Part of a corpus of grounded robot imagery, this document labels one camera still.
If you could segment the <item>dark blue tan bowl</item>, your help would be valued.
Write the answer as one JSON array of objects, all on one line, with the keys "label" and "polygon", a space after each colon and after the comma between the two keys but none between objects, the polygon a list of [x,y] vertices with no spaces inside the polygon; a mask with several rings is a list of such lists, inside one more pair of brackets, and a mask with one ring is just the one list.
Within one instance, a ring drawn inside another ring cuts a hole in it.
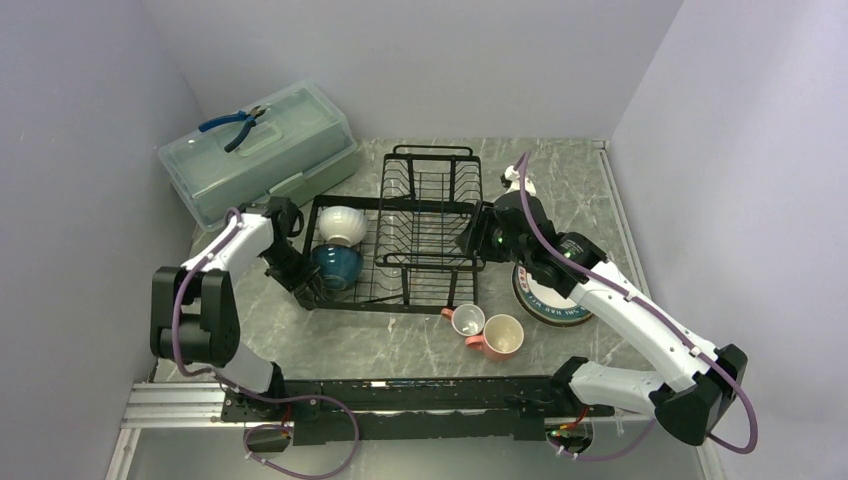
[{"label": "dark blue tan bowl", "polygon": [[354,248],[323,244],[311,253],[312,262],[319,267],[323,288],[330,292],[353,288],[364,267],[364,257]]}]

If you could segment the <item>black wire dish rack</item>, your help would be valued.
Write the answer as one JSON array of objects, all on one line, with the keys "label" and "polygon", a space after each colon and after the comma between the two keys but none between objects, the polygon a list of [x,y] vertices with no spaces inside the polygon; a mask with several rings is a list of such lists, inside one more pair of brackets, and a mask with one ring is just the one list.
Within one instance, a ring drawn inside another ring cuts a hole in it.
[{"label": "black wire dish rack", "polygon": [[333,206],[367,220],[356,283],[299,299],[308,309],[438,314],[479,300],[483,261],[463,255],[456,238],[483,196],[481,160],[468,146],[397,145],[383,157],[376,197],[319,195],[311,206],[304,253],[321,242],[318,219]]}]

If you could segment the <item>white ceramic bowl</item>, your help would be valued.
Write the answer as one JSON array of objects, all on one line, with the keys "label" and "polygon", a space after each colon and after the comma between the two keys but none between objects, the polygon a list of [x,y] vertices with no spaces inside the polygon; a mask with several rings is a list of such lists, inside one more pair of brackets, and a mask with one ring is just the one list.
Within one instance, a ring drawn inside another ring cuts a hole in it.
[{"label": "white ceramic bowl", "polygon": [[368,220],[357,209],[331,206],[320,213],[318,230],[326,243],[354,247],[365,239]]}]

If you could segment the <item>small pink mug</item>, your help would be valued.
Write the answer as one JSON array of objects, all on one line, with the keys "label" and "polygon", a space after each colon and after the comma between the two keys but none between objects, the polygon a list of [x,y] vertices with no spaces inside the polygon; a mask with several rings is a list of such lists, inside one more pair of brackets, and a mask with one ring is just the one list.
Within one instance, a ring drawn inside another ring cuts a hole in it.
[{"label": "small pink mug", "polygon": [[441,316],[448,319],[453,330],[463,336],[472,337],[480,334],[486,323],[483,310],[474,304],[462,304],[453,308],[443,308]]}]

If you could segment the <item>large pink mug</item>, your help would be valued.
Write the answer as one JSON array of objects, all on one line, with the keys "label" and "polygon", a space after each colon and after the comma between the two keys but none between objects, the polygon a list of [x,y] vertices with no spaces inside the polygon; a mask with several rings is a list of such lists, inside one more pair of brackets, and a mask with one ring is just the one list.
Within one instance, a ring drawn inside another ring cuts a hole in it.
[{"label": "large pink mug", "polygon": [[465,346],[490,360],[506,361],[516,355],[524,340],[521,323],[510,315],[498,314],[487,320],[480,334],[466,338]]}]

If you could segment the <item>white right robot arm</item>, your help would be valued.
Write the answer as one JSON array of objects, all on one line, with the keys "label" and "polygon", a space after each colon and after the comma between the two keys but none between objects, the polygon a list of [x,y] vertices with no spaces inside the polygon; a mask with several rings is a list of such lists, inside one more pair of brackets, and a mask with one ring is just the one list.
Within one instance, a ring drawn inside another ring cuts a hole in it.
[{"label": "white right robot arm", "polygon": [[553,375],[551,401],[574,415],[603,405],[652,416],[677,440],[700,446],[735,400],[748,413],[749,453],[757,421],[741,389],[748,364],[737,346],[717,347],[671,319],[633,286],[607,254],[577,232],[558,232],[541,202],[519,191],[478,202],[456,239],[468,257],[511,262],[537,284],[591,312],[648,360],[649,371],[604,367],[573,357]]}]

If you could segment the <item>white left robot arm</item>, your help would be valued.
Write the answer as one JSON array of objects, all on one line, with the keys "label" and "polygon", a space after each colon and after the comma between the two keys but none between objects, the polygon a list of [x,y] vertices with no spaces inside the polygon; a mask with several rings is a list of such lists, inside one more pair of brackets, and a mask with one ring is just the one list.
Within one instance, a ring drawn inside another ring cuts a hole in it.
[{"label": "white left robot arm", "polygon": [[305,308],[322,296],[319,268],[292,243],[305,225],[287,197],[228,208],[220,235],[179,266],[153,275],[150,349],[174,362],[181,375],[211,375],[248,396],[248,407],[264,420],[287,406],[282,369],[241,339],[234,286],[257,258],[266,274]]}]

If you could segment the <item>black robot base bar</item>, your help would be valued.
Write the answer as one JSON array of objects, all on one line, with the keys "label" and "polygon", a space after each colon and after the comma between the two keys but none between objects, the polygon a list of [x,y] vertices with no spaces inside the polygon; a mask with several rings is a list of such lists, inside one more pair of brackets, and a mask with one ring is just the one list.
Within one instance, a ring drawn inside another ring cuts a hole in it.
[{"label": "black robot base bar", "polygon": [[296,446],[362,440],[510,437],[541,441],[557,423],[610,417],[609,406],[584,407],[543,375],[510,377],[289,380],[290,406],[228,392],[225,424],[285,421]]}]

